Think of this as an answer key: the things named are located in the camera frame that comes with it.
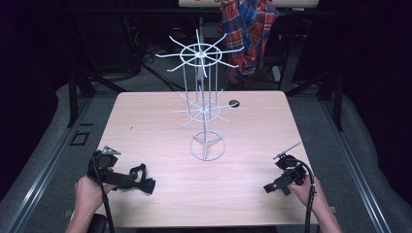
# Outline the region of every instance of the wooden table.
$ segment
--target wooden table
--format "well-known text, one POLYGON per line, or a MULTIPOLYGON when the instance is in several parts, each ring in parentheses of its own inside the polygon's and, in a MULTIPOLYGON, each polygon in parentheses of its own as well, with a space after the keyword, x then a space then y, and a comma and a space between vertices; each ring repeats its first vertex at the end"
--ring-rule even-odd
MULTIPOLYGON (((277 8, 316 8, 319 0, 277 0, 275 3, 277 8)), ((217 8, 221 5, 221 1, 215 0, 179 0, 180 7, 217 8)))
MULTIPOLYGON (((224 155, 202 161, 189 151, 191 137, 203 130, 188 122, 186 101, 178 92, 119 95, 99 148, 121 155, 114 170, 128 174, 145 163, 154 193, 139 189, 112 191, 110 207, 116 227, 198 227, 304 224, 305 207, 294 194, 267 194, 263 187, 283 173, 273 161, 279 152, 301 142, 285 94, 280 91, 228 91, 223 108, 209 128, 224 136, 224 155)), ((309 161, 303 145, 290 154, 309 161)), ((104 214, 104 208, 98 213, 104 214)))

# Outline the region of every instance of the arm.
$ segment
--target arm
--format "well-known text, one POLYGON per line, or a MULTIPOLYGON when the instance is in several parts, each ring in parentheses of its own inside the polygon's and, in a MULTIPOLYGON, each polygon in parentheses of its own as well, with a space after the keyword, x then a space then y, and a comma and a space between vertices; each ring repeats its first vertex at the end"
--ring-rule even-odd
MULTIPOLYGON (((336 216, 330 210, 330 207, 327 203, 324 190, 322 189, 321 182, 315 177, 315 196, 313 198, 313 205, 312 205, 312 212, 315 215, 318 223, 323 232, 330 232, 330 233, 341 233, 342 230, 340 229, 339 223, 337 222, 336 216)), ((307 205, 308 197, 309 197, 309 190, 310 190, 310 179, 309 176, 306 175, 305 183, 301 186, 291 183, 289 185, 289 189, 293 191, 297 198, 303 205, 307 205)))
MULTIPOLYGON (((106 193, 115 188, 115 185, 105 184, 106 193)), ((75 185, 76 203, 72 220, 66 229, 66 233, 87 232, 91 218, 97 209, 102 205, 102 191, 97 183, 89 177, 84 176, 75 185)))

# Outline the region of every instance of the chair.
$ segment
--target chair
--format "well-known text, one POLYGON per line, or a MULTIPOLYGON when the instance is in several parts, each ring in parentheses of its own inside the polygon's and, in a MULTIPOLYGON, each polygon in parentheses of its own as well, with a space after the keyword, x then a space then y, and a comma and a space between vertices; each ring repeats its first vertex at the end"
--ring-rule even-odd
POLYGON ((266 43, 263 55, 263 67, 268 67, 267 72, 271 72, 274 66, 281 67, 280 80, 277 89, 282 86, 286 66, 288 64, 291 43, 294 37, 304 32, 301 31, 302 23, 299 18, 294 16, 280 16, 272 24, 269 38, 266 43))

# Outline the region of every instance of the spinning display rack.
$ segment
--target spinning display rack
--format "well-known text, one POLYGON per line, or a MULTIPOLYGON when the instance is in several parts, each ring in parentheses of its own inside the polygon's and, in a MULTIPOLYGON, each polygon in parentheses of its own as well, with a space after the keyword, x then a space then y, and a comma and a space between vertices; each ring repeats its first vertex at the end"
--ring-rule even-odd
POLYGON ((185 127, 193 121, 201 122, 203 124, 203 130, 196 133, 190 141, 190 152, 196 158, 203 161, 212 161, 220 158, 226 149, 226 143, 224 137, 218 132, 209 129, 208 122, 217 118, 231 122, 220 116, 221 109, 227 107, 237 107, 238 103, 229 103, 229 105, 220 106, 218 104, 218 97, 222 94, 222 90, 218 91, 218 65, 219 63, 236 68, 238 66, 230 65, 222 62, 221 59, 224 53, 230 53, 239 50, 226 50, 222 51, 217 47, 217 44, 221 42, 225 37, 225 34, 213 45, 203 43, 199 33, 196 30, 197 44, 185 46, 172 37, 170 39, 181 46, 183 49, 180 53, 173 53, 167 55, 159 55, 158 57, 171 57, 179 56, 182 60, 182 64, 178 65, 174 69, 167 70, 168 72, 174 72, 177 69, 183 67, 183 74, 185 79, 185 91, 186 95, 181 96, 187 101, 187 108, 182 111, 173 111, 173 113, 187 113, 189 121, 182 126, 185 127), (186 75, 186 66, 194 67, 195 78, 195 98, 189 99, 188 92, 188 80, 186 75), (212 66, 215 66, 215 90, 212 91, 212 84, 210 77, 212 76, 212 66), (205 93, 205 79, 208 79, 208 92, 205 93), (214 153, 210 154, 211 146, 214 147, 214 153))

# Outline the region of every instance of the plaid shirt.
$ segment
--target plaid shirt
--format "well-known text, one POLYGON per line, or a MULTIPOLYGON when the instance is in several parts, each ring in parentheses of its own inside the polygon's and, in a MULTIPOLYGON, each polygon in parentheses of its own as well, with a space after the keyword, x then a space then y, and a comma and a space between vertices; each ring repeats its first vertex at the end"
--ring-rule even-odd
POLYGON ((272 0, 223 0, 224 42, 233 52, 228 62, 238 68, 227 68, 229 85, 240 88, 252 81, 257 66, 262 65, 270 27, 278 17, 272 0))

